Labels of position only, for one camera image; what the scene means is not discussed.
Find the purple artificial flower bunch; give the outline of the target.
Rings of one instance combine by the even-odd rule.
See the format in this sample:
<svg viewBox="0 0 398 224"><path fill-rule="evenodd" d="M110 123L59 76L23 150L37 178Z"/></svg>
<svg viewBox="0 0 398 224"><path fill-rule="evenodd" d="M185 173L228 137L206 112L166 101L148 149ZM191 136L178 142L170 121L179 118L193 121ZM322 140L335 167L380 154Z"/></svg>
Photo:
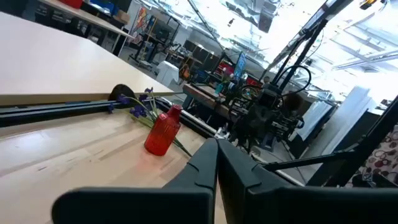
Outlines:
<svg viewBox="0 0 398 224"><path fill-rule="evenodd" d="M131 98L128 96L122 97L119 101L116 101L122 105L126 105L129 107L129 111L127 114L135 121L140 122L144 126L147 126L152 129L156 119L161 113L159 112L156 106L156 99L153 94L152 88L146 88L144 93L139 95L138 97L135 95L135 98ZM172 144L179 147L186 155L191 156L192 154L183 146L183 144L177 139L177 135L172 142Z"/></svg>

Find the red plastic vase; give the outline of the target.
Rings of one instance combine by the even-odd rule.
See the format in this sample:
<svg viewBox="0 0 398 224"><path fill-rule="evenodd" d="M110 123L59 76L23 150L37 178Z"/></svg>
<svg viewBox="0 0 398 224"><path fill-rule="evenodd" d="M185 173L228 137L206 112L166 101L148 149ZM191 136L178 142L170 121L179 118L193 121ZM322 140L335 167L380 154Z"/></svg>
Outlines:
<svg viewBox="0 0 398 224"><path fill-rule="evenodd" d="M166 154L181 127L181 112L180 105L172 105L168 112L158 116L144 143L148 152L156 156Z"/></svg>

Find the white neighbouring table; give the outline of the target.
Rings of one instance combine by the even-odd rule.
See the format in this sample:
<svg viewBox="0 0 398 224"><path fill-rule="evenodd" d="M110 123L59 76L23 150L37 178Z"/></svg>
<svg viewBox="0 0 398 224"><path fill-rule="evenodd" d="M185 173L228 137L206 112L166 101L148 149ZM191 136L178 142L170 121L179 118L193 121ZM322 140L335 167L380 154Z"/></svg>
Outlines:
<svg viewBox="0 0 398 224"><path fill-rule="evenodd" d="M0 106L106 100L174 92L92 41L0 12Z"/></svg>

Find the colourful wall poster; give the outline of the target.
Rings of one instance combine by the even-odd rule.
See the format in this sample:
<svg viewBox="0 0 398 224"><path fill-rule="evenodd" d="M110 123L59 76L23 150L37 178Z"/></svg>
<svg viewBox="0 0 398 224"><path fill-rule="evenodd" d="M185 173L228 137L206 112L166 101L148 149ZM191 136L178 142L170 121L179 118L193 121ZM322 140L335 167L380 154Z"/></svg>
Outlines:
<svg viewBox="0 0 398 224"><path fill-rule="evenodd" d="M132 37L127 40L129 44L138 44L142 40L142 35L147 32L147 26L149 25L151 17L146 7L141 7L138 10L136 20L131 30Z"/></svg>

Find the circle patterned cloth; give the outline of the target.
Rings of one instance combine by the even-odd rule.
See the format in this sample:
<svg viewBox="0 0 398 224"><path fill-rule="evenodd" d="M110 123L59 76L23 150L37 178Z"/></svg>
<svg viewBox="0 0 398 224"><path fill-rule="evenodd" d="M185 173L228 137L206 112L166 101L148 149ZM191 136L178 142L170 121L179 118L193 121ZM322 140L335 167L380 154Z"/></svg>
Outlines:
<svg viewBox="0 0 398 224"><path fill-rule="evenodd" d="M398 188L398 123L345 187Z"/></svg>

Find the black diagonal frame strut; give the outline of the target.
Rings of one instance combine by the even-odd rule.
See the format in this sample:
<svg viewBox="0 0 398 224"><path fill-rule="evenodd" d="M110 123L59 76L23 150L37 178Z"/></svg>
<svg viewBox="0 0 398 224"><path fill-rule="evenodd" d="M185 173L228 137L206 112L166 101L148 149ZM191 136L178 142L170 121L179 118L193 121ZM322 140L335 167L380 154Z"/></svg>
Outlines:
<svg viewBox="0 0 398 224"><path fill-rule="evenodd" d="M387 107L382 116L373 124L371 129L360 141L349 148L308 159L298 159L288 162L272 162L264 164L263 168L268 171L290 169L295 167L320 164L320 168L306 183L307 186L342 187L348 183L350 178L371 155L376 146L398 123L398 95Z"/></svg>

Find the black round disc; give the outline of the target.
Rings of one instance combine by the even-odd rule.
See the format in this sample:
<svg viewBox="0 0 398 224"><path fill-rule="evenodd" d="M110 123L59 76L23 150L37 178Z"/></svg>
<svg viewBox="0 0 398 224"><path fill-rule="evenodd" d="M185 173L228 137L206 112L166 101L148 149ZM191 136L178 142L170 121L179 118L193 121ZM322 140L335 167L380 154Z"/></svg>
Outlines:
<svg viewBox="0 0 398 224"><path fill-rule="evenodd" d="M122 97L125 96L135 98L135 93L127 85L118 84L113 88L112 92L109 94L108 100L119 101Z"/></svg>

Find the white board panel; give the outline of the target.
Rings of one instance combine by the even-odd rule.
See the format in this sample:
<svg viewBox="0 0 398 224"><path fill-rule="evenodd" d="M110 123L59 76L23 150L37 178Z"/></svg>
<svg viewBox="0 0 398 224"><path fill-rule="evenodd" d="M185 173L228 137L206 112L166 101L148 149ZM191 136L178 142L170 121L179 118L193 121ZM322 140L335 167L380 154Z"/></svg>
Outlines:
<svg viewBox="0 0 398 224"><path fill-rule="evenodd" d="M375 89L355 86L309 145L302 158L323 156L333 152L359 118L366 111L375 109L381 101L382 97L376 95Z"/></svg>

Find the light wood workbench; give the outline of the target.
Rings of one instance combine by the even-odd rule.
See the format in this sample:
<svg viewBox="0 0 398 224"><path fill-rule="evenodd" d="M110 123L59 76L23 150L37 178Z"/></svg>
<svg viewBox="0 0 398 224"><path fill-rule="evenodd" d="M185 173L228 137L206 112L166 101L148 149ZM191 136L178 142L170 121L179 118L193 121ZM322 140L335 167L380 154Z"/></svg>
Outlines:
<svg viewBox="0 0 398 224"><path fill-rule="evenodd" d="M123 31L122 29L117 28L116 26L110 24L109 22L90 14L89 12L83 11L81 9L76 9L67 4L64 4L59 0L38 0L38 1L50 6L52 8L55 8L56 10L65 12L74 17L82 19L90 24L94 24L100 28L107 30L107 31L117 33L118 38L113 45L113 51L112 51L112 53L117 57L120 55L120 52L123 48L125 41L127 41L128 38L132 38L132 36L129 35L127 32Z"/></svg>

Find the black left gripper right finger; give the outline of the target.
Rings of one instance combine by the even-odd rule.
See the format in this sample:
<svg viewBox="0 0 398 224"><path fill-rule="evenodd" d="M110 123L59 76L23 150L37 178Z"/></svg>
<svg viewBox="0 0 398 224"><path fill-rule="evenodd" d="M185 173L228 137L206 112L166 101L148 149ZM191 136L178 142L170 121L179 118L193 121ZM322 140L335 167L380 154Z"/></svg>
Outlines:
<svg viewBox="0 0 398 224"><path fill-rule="evenodd" d="M398 189L301 187L218 140L228 224L398 224Z"/></svg>

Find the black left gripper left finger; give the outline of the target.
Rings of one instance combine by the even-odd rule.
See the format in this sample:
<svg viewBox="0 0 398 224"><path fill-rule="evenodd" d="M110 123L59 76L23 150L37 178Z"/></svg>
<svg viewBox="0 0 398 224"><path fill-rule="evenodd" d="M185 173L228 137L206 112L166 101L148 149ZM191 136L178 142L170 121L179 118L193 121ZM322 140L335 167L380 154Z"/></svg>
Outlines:
<svg viewBox="0 0 398 224"><path fill-rule="evenodd" d="M52 205L53 224L213 224L218 143L207 139L161 188L81 187Z"/></svg>

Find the white waste bin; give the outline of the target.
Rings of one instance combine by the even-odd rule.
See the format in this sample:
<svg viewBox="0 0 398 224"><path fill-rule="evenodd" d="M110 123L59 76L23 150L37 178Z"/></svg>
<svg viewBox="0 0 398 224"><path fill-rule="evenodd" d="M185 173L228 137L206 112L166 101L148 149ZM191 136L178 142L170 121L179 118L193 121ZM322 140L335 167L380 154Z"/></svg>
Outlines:
<svg viewBox="0 0 398 224"><path fill-rule="evenodd" d="M167 61L163 61L158 64L157 70L158 70L158 74L157 74L156 80L159 83L163 84L164 86L168 87L172 81L174 81L175 83L178 82L179 69L175 65L173 65Z"/></svg>

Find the black overhead rig frame post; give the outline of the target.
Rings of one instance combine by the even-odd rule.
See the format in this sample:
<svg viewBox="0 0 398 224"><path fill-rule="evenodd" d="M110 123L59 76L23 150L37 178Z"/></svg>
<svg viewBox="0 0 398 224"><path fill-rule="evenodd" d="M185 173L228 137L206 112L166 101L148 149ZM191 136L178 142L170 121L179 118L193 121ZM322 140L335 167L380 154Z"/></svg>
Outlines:
<svg viewBox="0 0 398 224"><path fill-rule="evenodd" d="M279 87L282 91L293 77L295 71L304 62L311 46L315 43L321 31L326 27L327 23L331 21L344 8L351 4L354 0L326 0L314 15L305 23L305 25L297 32L294 38L281 50L276 58L263 71L260 80L263 80L266 73L274 68L279 62L284 59L283 64L279 68L275 77L271 81L274 86ZM298 56L297 60L292 65L292 68L287 68L290 58L296 53L297 49L304 43L305 47Z"/></svg>

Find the black table edge rail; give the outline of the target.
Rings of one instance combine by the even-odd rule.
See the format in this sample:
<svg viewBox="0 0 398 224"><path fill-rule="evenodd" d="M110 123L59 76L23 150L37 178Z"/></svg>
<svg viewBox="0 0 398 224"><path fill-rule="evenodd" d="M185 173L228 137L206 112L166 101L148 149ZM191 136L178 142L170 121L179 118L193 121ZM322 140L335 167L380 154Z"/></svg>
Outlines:
<svg viewBox="0 0 398 224"><path fill-rule="evenodd" d="M122 105L116 101L41 105L28 108L3 108L0 110L0 128L85 114L107 112L108 106L110 105L115 106L117 109L127 108L126 105ZM216 130L214 128L185 111L180 115L180 122L204 138L209 138L216 134Z"/></svg>

